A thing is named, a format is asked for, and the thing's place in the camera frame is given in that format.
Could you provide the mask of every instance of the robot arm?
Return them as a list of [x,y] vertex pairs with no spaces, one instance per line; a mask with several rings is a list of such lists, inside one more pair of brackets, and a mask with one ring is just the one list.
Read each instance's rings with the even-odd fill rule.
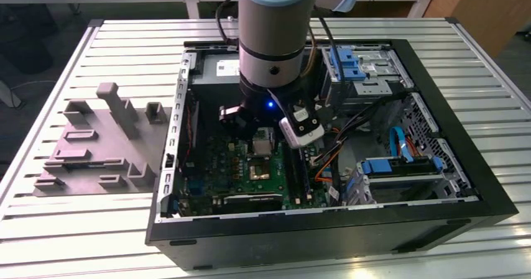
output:
[[[239,54],[243,107],[255,121],[271,119],[290,146],[303,147],[325,134],[315,103],[301,77],[314,5],[349,11],[355,0],[239,0]],[[265,108],[271,102],[282,111]]]

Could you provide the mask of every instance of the white table surface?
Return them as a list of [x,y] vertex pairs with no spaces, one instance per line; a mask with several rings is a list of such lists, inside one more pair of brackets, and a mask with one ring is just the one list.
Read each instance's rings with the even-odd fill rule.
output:
[[[530,101],[460,25],[445,19],[329,19],[337,39],[409,39],[521,213],[424,253],[185,273],[145,245],[151,194],[37,198],[34,182],[69,99],[103,81],[138,106],[171,104],[189,40],[218,40],[214,20],[106,21],[90,27],[0,183],[0,278],[480,278],[531,274]],[[238,24],[225,22],[229,36]],[[319,38],[325,31],[313,22]]]

